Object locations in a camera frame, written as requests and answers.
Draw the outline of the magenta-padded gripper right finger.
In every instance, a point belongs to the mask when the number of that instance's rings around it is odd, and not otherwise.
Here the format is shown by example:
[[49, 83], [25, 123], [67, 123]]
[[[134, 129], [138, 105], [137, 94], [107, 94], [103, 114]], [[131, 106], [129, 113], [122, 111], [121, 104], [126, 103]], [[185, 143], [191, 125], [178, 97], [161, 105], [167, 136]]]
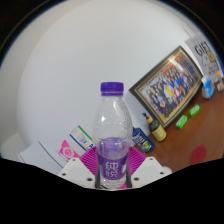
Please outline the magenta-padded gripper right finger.
[[146, 157], [134, 147], [129, 149], [128, 174], [133, 188], [140, 188], [166, 176], [154, 157]]

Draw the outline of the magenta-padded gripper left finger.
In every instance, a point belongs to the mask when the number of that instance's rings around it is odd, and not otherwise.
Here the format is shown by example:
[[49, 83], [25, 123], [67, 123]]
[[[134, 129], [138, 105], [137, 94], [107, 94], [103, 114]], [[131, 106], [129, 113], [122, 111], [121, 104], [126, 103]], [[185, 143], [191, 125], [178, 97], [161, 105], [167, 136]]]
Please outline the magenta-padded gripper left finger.
[[84, 188], [94, 188], [97, 172], [97, 155], [95, 148], [91, 148], [80, 158], [72, 158], [59, 173], [59, 177]]

